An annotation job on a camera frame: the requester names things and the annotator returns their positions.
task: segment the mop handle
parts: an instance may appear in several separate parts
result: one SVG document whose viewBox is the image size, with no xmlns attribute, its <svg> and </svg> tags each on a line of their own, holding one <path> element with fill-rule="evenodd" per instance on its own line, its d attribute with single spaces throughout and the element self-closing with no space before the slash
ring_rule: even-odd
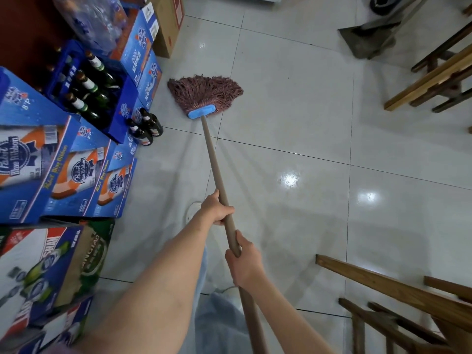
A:
<svg viewBox="0 0 472 354">
<path fill-rule="evenodd" d="M 215 148 L 213 148 L 213 142 L 209 135 L 208 124 L 206 117 L 201 116 L 202 126 L 205 133 L 205 141 L 207 144 L 209 162 L 211 169 L 213 170 L 213 178 L 215 179 L 215 185 L 220 190 L 220 202 L 229 206 L 228 197 L 226 196 L 225 186 L 223 185 L 223 178 L 221 177 L 220 167 L 216 159 Z M 233 221 L 233 216 L 228 215 L 224 219 L 226 237 L 228 238 L 228 244 L 230 250 L 233 251 L 236 257 L 241 255 L 241 248 L 236 240 L 236 226 Z M 241 303 L 243 305 L 244 316 L 246 319 L 246 325 L 249 332 L 249 338 L 251 339 L 252 352 L 254 354 L 266 354 L 268 353 L 267 346 L 264 340 L 264 332 L 257 314 L 257 307 L 254 303 L 254 299 L 251 295 L 243 288 L 239 287 L 239 295 L 241 297 Z"/>
</svg>

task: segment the white tile floor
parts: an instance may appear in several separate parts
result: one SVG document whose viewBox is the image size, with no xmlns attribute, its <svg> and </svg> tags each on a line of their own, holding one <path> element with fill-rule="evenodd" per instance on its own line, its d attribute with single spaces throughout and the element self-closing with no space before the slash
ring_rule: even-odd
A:
<svg viewBox="0 0 472 354">
<path fill-rule="evenodd" d="M 432 275 L 472 285 L 471 104 L 449 111 L 383 102 L 413 82 L 417 60 L 464 26 L 470 0 L 429 0 L 395 48 L 353 59 L 336 29 L 373 16 L 368 0 L 184 0 L 186 17 L 152 111 L 166 127 L 139 151 L 91 325 L 182 227 L 186 208 L 214 190 L 203 131 L 168 92 L 168 78 L 231 76 L 245 90 L 209 119 L 235 222 L 263 251 L 268 275 L 334 346 L 349 353 L 350 320 L 337 304 L 377 301 L 428 318 L 314 264 L 316 253 L 421 285 Z M 208 237 L 208 294 L 231 279 L 221 228 Z M 280 352 L 267 323 L 273 353 Z M 368 332 L 368 353 L 383 341 Z"/>
</svg>

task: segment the bottle neck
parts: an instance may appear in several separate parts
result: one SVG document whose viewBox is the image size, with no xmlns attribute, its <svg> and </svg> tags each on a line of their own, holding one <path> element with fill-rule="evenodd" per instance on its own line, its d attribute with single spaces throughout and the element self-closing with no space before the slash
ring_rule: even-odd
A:
<svg viewBox="0 0 472 354">
<path fill-rule="evenodd" d="M 98 86 L 89 78 L 86 81 L 81 81 L 82 85 L 88 89 L 91 93 L 95 93 L 98 89 Z"/>
<path fill-rule="evenodd" d="M 103 71 L 105 69 L 105 66 L 103 65 L 102 61 L 98 59 L 97 56 L 93 56 L 92 59 L 89 59 L 90 64 L 92 65 L 93 68 Z"/>
<path fill-rule="evenodd" d="M 85 112 L 88 109 L 88 106 L 84 103 L 83 100 L 77 98 L 75 101 L 71 102 L 74 108 L 78 109 L 81 112 Z"/>
</svg>

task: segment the person's right hand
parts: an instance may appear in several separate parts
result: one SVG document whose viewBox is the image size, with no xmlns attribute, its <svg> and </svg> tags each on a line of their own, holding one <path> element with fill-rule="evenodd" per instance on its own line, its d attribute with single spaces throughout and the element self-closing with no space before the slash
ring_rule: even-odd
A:
<svg viewBox="0 0 472 354">
<path fill-rule="evenodd" d="M 234 284 L 250 291 L 252 285 L 265 276 L 262 256 L 254 244 L 247 240 L 239 230 L 236 230 L 236 239 L 242 247 L 241 256 L 238 258 L 231 250 L 226 250 L 225 259 Z"/>
</svg>

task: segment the pabst blue ribbon box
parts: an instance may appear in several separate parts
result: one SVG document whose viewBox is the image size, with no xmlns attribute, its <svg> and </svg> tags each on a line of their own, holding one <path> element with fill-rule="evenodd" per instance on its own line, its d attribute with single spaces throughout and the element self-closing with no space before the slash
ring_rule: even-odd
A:
<svg viewBox="0 0 472 354">
<path fill-rule="evenodd" d="M 0 67 L 0 223 L 35 223 L 80 124 Z"/>
<path fill-rule="evenodd" d="M 81 230 L 62 222 L 0 228 L 0 344 L 52 310 Z"/>
<path fill-rule="evenodd" d="M 99 49 L 93 49 L 92 52 L 103 61 L 106 67 L 128 73 L 137 87 L 159 27 L 153 26 L 157 25 L 157 19 L 151 3 L 142 10 L 127 9 L 126 11 L 127 25 L 115 49 L 109 53 L 104 53 Z"/>
<path fill-rule="evenodd" d="M 150 105 L 156 94 L 157 86 L 162 77 L 162 70 L 157 63 L 156 55 L 151 50 L 148 61 L 146 62 L 145 70 L 141 76 L 138 84 L 138 97 L 147 110 L 150 110 Z"/>
<path fill-rule="evenodd" d="M 95 187 L 102 171 L 110 165 L 115 146 L 109 137 L 81 118 L 44 215 L 84 216 L 90 206 L 94 208 L 99 195 Z"/>
<path fill-rule="evenodd" d="M 40 349 L 62 343 L 66 346 L 74 344 L 84 330 L 85 321 L 93 296 L 78 299 L 74 304 L 66 306 L 57 314 L 39 319 L 31 327 L 42 329 L 44 338 Z"/>
<path fill-rule="evenodd" d="M 136 148 L 137 141 L 130 133 L 116 146 L 110 166 L 95 188 L 100 193 L 97 205 L 88 209 L 87 217 L 121 217 L 136 167 Z"/>
</svg>

